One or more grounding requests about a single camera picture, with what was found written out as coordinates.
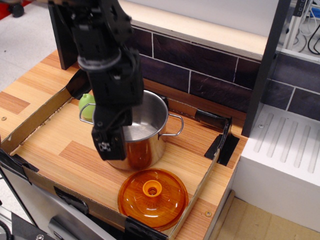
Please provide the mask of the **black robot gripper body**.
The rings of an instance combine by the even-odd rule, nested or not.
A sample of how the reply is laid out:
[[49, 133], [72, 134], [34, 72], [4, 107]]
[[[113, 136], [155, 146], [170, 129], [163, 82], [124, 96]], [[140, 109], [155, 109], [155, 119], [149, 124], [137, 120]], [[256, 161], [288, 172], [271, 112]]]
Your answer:
[[78, 64], [87, 73], [95, 99], [96, 127], [130, 126], [132, 108], [142, 103], [144, 83], [140, 53], [134, 48], [78, 49]]

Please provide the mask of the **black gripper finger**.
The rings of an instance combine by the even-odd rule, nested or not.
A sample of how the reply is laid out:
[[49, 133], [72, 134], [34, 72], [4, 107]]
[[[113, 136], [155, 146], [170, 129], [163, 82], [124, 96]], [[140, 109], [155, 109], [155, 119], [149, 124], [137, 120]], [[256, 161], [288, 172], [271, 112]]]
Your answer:
[[104, 161], [123, 161], [127, 157], [123, 127], [106, 127], [102, 122], [94, 124], [91, 136], [94, 146]]

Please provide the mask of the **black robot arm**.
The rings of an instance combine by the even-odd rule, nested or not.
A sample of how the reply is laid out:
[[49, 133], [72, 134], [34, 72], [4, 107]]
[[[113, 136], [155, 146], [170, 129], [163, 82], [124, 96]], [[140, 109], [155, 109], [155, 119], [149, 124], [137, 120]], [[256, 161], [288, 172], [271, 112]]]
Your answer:
[[103, 160], [127, 157], [123, 128], [133, 122], [132, 108], [143, 101], [144, 82], [138, 50], [126, 47], [131, 17], [116, 0], [50, 0], [77, 49], [93, 96], [94, 146]]

